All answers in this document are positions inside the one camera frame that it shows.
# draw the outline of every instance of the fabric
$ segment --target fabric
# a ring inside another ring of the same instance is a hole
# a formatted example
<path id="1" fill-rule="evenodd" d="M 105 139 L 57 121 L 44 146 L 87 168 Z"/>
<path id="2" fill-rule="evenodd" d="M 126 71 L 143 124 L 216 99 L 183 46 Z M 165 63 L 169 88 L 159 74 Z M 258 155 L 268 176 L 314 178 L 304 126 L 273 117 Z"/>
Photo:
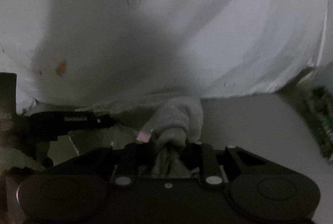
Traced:
<path id="1" fill-rule="evenodd" d="M 35 171 L 43 171 L 45 168 L 33 158 L 26 156 L 20 150 L 0 147 L 0 174 L 13 167 L 23 169 L 25 167 Z"/>
<path id="2" fill-rule="evenodd" d="M 316 60 L 327 0 L 0 0 L 0 71 L 40 102 L 273 92 Z"/>
<path id="3" fill-rule="evenodd" d="M 145 113 L 155 110 L 151 117 Z M 83 154 L 99 146 L 112 146 L 123 149 L 126 144 L 137 142 L 140 128 L 147 127 L 149 121 L 151 141 L 155 143 L 157 154 L 155 165 L 149 174 L 157 177 L 189 177 L 189 171 L 179 160 L 179 154 L 186 146 L 186 140 L 197 142 L 203 124 L 203 111 L 200 100 L 190 96 L 170 98 L 170 95 L 154 95 L 136 99 L 128 99 L 126 105 L 104 103 L 92 108 L 96 113 L 108 112 L 126 124 L 126 117 L 131 111 L 131 120 L 124 126 L 120 123 L 109 129 L 96 131 L 78 130 L 70 132 L 70 139 L 78 154 Z"/>

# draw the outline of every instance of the screw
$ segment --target screw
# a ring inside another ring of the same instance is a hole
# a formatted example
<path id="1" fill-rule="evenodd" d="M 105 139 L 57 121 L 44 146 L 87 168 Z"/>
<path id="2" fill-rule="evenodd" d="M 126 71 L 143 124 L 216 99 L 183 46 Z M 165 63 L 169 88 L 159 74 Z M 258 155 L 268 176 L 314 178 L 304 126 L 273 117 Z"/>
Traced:
<path id="1" fill-rule="evenodd" d="M 219 176 L 209 176 L 206 178 L 206 182 L 210 185 L 219 185 L 223 182 L 223 180 Z"/>
<path id="2" fill-rule="evenodd" d="M 117 177 L 114 182 L 117 185 L 121 185 L 121 186 L 126 186 L 132 183 L 132 180 L 129 177 L 126 176 L 119 176 Z"/>
<path id="3" fill-rule="evenodd" d="M 174 185 L 172 183 L 165 183 L 164 187 L 165 188 L 172 188 Z"/>

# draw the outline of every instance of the orange stain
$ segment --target orange stain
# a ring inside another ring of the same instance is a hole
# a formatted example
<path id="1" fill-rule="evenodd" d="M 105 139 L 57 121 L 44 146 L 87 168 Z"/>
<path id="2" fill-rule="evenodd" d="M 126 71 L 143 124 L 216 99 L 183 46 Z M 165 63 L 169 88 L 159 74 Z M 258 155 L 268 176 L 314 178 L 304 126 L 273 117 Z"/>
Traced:
<path id="1" fill-rule="evenodd" d="M 61 76 L 66 72 L 66 67 L 67 67 L 67 61 L 63 60 L 61 63 L 56 68 L 56 73 L 58 76 Z"/>

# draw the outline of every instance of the crumpled cloth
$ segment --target crumpled cloth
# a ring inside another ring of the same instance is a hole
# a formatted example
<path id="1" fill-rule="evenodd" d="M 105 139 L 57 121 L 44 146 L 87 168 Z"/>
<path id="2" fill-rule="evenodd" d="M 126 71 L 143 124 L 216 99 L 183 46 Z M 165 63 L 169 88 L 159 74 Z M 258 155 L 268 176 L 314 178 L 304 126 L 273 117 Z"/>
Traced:
<path id="1" fill-rule="evenodd" d="M 174 94 L 149 95 L 141 98 L 99 103 L 78 111 L 109 114 L 119 123 L 109 129 L 77 130 L 69 133 L 78 154 L 94 148 L 112 146 L 123 149 L 137 142 L 140 130 L 149 125 L 151 141 L 157 154 L 150 174 L 155 177 L 189 177 L 189 171 L 179 159 L 186 140 L 197 142 L 203 125 L 203 110 L 199 98 Z"/>
<path id="2" fill-rule="evenodd" d="M 0 175 L 13 167 L 43 171 L 45 168 L 32 157 L 15 148 L 0 147 Z"/>

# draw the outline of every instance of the pink object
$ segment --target pink object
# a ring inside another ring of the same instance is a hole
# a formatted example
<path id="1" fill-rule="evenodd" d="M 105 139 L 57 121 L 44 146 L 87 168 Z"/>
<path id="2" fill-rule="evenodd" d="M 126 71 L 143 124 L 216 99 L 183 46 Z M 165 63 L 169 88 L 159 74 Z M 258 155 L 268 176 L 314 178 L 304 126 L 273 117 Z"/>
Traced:
<path id="1" fill-rule="evenodd" d="M 150 137 L 152 136 L 152 130 L 154 126 L 155 126 L 155 121 L 154 117 L 152 117 L 140 130 L 137 136 L 137 141 L 142 141 L 145 143 L 149 142 Z"/>
<path id="2" fill-rule="evenodd" d="M 151 137 L 150 133 L 148 134 L 144 131 L 140 131 L 140 133 L 137 136 L 137 141 L 142 141 L 142 142 L 147 143 L 147 142 L 149 142 L 150 137 Z"/>

